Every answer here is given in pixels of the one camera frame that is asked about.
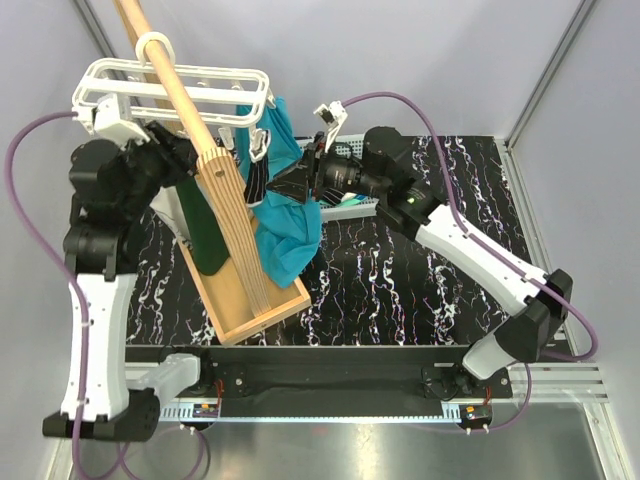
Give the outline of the black white striped sock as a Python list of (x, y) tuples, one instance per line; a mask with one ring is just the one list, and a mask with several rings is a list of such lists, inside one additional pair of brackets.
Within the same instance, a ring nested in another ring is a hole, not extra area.
[(244, 199), (248, 207), (259, 205), (267, 193), (266, 185), (269, 182), (269, 160), (264, 155), (257, 161), (249, 162), (248, 176), (245, 183)]

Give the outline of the white plastic clip hanger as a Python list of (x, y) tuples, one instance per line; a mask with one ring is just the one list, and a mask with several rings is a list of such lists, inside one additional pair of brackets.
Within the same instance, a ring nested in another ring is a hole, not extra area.
[(256, 69), (177, 64), (168, 37), (143, 34), (135, 45), (136, 58), (103, 58), (89, 65), (71, 97), (72, 109), (83, 122), (107, 94), (128, 102), (135, 98), (168, 101), (165, 107), (133, 104), (125, 109), (140, 119), (178, 121), (184, 108), (197, 109), (210, 125), (249, 128), (266, 108), (276, 106), (266, 73)]

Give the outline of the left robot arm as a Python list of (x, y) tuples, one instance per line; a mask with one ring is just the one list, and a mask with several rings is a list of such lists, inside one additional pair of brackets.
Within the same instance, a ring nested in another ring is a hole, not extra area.
[(128, 307), (145, 238), (140, 219), (161, 188), (192, 172), (187, 151), (185, 140), (151, 121), (123, 144), (102, 137), (73, 152), (63, 241), (71, 363), (60, 409), (42, 424), (47, 437), (146, 442), (178, 394), (203, 396), (215, 386), (214, 369), (189, 353), (172, 353), (137, 380), (126, 379)]

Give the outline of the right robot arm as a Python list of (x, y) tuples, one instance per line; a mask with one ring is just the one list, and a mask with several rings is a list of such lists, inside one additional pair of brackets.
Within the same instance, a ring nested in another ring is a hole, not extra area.
[(547, 273), (519, 259), (484, 235), (401, 164), (408, 148), (408, 138), (392, 127), (368, 130), (361, 156), (317, 134), (266, 188), (300, 204), (330, 189), (372, 198), (387, 227), (447, 258), (497, 300), (508, 319), (474, 342), (453, 374), (460, 393), (476, 396), (498, 370), (539, 360), (568, 316), (573, 280), (561, 269)]

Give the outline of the white hanger clip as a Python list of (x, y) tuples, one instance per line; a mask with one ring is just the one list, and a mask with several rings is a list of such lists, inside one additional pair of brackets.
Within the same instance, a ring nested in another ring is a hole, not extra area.
[(249, 129), (249, 155), (252, 163), (261, 161), (268, 153), (271, 143), (271, 133), (267, 129)]

